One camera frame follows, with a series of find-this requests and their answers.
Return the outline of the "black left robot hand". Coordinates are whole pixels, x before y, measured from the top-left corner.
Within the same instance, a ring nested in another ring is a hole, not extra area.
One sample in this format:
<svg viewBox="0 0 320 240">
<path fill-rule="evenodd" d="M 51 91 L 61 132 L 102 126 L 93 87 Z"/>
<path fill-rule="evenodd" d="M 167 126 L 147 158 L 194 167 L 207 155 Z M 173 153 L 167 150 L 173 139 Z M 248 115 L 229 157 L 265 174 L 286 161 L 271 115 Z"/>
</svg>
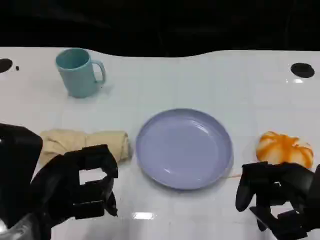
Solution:
<svg viewBox="0 0 320 240">
<path fill-rule="evenodd" d="M 94 169 L 101 169 L 106 176 L 81 184 L 80 171 Z M 116 217 L 113 186 L 118 174 L 117 162 L 106 144 L 59 154 L 31 182 L 32 209 L 50 228 L 69 218 L 101 217 L 105 212 Z"/>
</svg>

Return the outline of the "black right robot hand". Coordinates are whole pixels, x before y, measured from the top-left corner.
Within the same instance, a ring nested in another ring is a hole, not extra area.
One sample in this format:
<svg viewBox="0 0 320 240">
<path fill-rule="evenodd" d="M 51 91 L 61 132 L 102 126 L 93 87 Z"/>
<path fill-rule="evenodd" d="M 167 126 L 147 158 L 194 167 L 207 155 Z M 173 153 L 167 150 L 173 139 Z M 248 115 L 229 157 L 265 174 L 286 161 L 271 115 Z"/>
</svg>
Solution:
<svg viewBox="0 0 320 240">
<path fill-rule="evenodd" d="M 244 164 L 235 207 L 249 209 L 260 231 L 270 229 L 278 240 L 299 240 L 320 227 L 320 170 L 297 164 Z"/>
</svg>

